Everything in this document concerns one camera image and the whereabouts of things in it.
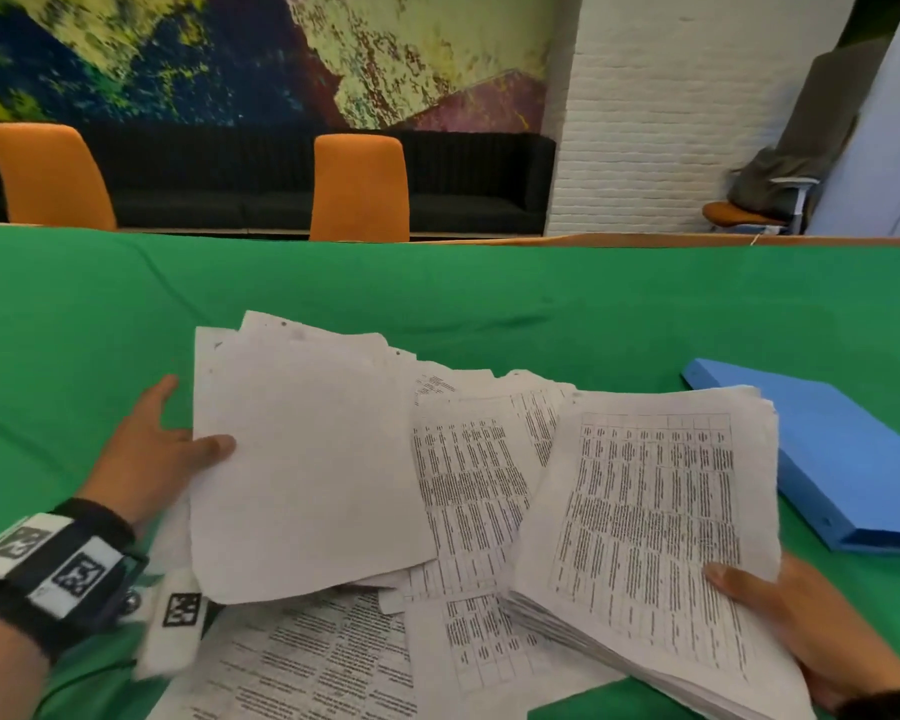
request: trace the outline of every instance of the green tablecloth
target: green tablecloth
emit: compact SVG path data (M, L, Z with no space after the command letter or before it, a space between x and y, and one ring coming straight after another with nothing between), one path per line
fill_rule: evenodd
M0 227L0 530L84 479L139 392L181 376L191 421L195 326L247 309L341 333L380 331L457 369L529 369L583 389L664 392L694 357L829 381L900 432L900 249L576 249L232 241ZM831 554L783 506L783 542L900 651L900 557ZM125 629L80 648L59 683L132 653ZM163 682L126 672L47 717L141 720ZM626 680L545 718L681 717Z

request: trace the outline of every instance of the wall mural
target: wall mural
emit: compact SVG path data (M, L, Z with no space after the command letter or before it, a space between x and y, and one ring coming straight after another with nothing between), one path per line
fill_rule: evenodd
M0 119L538 132L557 0L0 0Z

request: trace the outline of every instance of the hand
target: hand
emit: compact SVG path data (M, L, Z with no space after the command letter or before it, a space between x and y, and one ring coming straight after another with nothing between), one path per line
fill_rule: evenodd
M164 376L140 396L117 427L76 497L109 508L139 529L168 508L200 471L237 447L230 435L193 439L189 429L163 429L163 405L180 380Z
M900 657L809 563L784 554L776 583L710 563L710 583L768 623L796 657L814 702L835 712L849 700L900 690Z

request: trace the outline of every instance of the orange chair backrest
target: orange chair backrest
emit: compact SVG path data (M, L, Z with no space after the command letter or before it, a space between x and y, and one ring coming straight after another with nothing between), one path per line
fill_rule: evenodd
M117 229L107 184L75 128L0 123L0 178L15 225Z
M410 240L407 165L399 141L367 133L317 136L313 163L311 240Z

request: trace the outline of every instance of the person's left hand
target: person's left hand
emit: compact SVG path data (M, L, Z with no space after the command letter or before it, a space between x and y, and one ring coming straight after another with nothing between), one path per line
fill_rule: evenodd
M164 376L140 396L110 437L76 497L109 508L138 531L183 493L191 479L233 454L230 435L193 439L189 429L163 429L163 405L177 388Z

